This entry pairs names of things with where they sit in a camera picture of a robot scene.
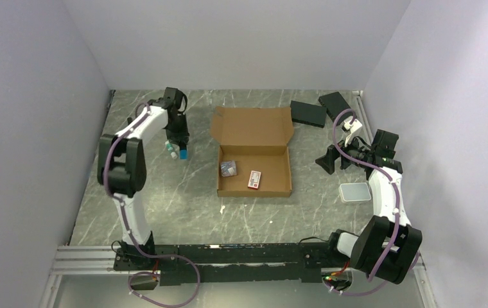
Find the box lid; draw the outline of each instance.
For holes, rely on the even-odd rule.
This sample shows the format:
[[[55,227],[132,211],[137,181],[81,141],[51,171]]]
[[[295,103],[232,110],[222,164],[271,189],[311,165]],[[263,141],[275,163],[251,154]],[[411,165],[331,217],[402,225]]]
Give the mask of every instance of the box lid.
[[[210,134],[228,146],[284,146],[293,136],[292,111],[216,107]]]

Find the white wall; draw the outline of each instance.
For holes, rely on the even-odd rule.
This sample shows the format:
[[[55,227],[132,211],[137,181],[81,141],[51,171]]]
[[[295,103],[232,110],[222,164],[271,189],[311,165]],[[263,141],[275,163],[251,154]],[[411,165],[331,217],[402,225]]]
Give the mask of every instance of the white wall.
[[[413,0],[365,88],[441,307],[488,307],[488,0]]]
[[[410,0],[64,0],[113,89],[363,89]]]
[[[62,1],[0,1],[0,308],[38,306],[72,231],[107,100]]]

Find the cardboard box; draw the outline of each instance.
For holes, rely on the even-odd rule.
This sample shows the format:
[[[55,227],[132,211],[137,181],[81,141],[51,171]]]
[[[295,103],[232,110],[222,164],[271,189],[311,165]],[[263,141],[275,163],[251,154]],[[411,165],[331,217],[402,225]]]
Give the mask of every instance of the cardboard box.
[[[292,172],[288,142],[292,113],[284,108],[216,107],[210,134],[218,151],[219,197],[289,197]],[[220,163],[236,161],[238,175],[222,177]],[[261,172],[259,189],[248,188],[252,170]]]

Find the small red box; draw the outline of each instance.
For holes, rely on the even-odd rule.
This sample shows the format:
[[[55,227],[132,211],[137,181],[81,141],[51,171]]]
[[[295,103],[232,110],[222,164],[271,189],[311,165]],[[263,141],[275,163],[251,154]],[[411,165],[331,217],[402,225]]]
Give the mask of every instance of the small red box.
[[[261,172],[252,171],[252,174],[250,174],[250,180],[248,181],[248,187],[252,189],[259,189],[260,179],[261,179]]]

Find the marble tabletop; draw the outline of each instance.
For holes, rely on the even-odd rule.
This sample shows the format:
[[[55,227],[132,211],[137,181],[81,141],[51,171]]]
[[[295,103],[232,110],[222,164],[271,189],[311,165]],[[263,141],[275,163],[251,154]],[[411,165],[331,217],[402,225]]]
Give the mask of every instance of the marble tabletop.
[[[191,134],[187,160],[173,160],[159,132],[144,147],[148,178],[143,192],[146,219],[157,244],[284,243],[309,236],[327,239],[340,228],[359,232],[372,215],[372,202],[342,203],[338,186],[365,182],[355,166],[327,174],[315,159],[332,143],[333,122],[317,128],[294,123],[289,142],[293,192],[289,198],[219,198],[216,195],[218,144],[209,128],[215,106],[285,107],[291,100],[318,105],[332,90],[183,90],[189,98]],[[126,126],[138,102],[163,90],[116,91],[104,133]],[[352,108],[351,91],[340,91]],[[340,139],[342,132],[337,128]],[[121,239],[116,206],[96,181],[97,158],[71,238],[71,245],[106,245]]]

